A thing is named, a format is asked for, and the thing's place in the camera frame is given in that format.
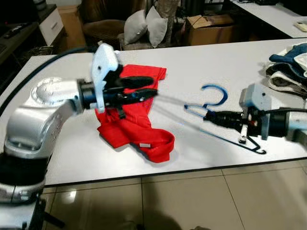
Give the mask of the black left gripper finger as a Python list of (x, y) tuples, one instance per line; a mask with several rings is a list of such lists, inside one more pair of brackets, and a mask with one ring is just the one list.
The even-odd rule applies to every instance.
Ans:
[(123, 103), (140, 103), (158, 95), (156, 89), (139, 89), (134, 92), (123, 93)]
[(154, 83), (154, 79), (145, 75), (136, 75), (121, 78), (123, 88), (143, 88)]

